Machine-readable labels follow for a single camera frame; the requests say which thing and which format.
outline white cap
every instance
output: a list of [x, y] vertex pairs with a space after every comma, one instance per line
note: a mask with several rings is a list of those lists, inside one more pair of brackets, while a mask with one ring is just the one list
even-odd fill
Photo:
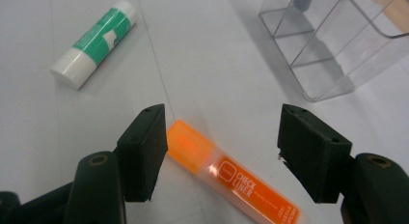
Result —
[[93, 59], [72, 47], [51, 66], [50, 72], [57, 80], [78, 90], [95, 69]]
[[136, 23], [136, 20], [138, 20], [138, 15], [136, 14], [135, 9], [129, 2], [125, 0], [118, 1], [113, 6], [113, 8], [121, 11], [124, 15], [126, 15], [126, 17], [128, 18], [130, 22], [131, 27]]

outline transparent acrylic holder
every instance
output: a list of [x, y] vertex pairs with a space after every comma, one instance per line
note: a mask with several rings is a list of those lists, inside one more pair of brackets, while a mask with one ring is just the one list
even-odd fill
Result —
[[354, 91], [409, 53], [409, 0], [264, 0], [260, 17], [308, 100]]

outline green and white glue stick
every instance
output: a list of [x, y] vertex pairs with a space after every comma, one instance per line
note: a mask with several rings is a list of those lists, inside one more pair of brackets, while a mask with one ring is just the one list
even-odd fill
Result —
[[131, 4], [126, 1], [117, 2], [51, 66], [51, 74], [72, 89], [78, 90], [136, 20], [137, 15]]

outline highlighter cap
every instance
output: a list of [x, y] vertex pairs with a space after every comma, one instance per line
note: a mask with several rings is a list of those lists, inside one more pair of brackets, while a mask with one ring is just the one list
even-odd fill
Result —
[[215, 145], [185, 122], [176, 121], [167, 133], [168, 155], [196, 174]]

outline orange highlighter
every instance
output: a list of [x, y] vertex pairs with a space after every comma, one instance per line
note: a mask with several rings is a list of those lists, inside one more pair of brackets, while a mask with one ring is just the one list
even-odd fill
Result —
[[168, 155], [258, 223], [297, 223], [300, 210], [183, 121], [168, 130]]

